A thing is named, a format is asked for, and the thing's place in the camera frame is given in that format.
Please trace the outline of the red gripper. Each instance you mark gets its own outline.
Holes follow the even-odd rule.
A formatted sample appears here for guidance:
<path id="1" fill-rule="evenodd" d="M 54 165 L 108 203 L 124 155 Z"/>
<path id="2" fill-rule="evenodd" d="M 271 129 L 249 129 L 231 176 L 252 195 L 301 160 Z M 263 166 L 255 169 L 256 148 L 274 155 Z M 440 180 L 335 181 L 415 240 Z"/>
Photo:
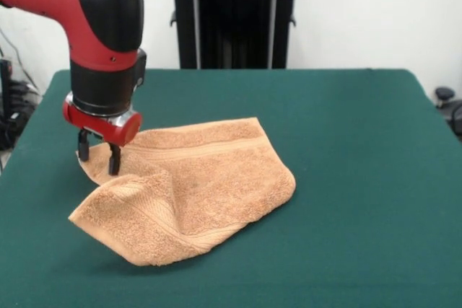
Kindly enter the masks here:
<path id="1" fill-rule="evenodd" d="M 132 106 L 122 115 L 115 117 L 99 117 L 86 114 L 73 103 L 72 92 L 64 100 L 64 118 L 73 126 L 81 129 L 78 134 L 78 157 L 82 162 L 89 160 L 90 145 L 88 134 L 93 133 L 108 142 L 110 158 L 108 174 L 116 176 L 121 166 L 121 149 L 130 143 L 141 128 L 142 116 Z"/>

